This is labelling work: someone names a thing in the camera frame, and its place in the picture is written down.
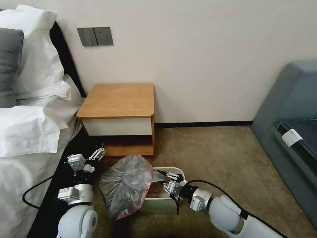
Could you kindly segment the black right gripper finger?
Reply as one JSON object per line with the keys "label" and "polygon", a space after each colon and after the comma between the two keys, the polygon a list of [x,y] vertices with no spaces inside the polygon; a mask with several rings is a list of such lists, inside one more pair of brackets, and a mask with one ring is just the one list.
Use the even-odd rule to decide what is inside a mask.
{"label": "black right gripper finger", "polygon": [[172,172],[166,172],[166,171],[162,171],[162,170],[156,170],[157,172],[159,172],[160,174],[162,174],[164,177],[168,177],[171,180],[174,180],[178,183],[180,183],[181,181],[184,180],[184,176],[182,174],[175,174]]}
{"label": "black right gripper finger", "polygon": [[174,194],[174,182],[170,181],[168,184],[164,183],[163,184],[163,189],[169,195],[171,195],[171,194],[173,195]]}

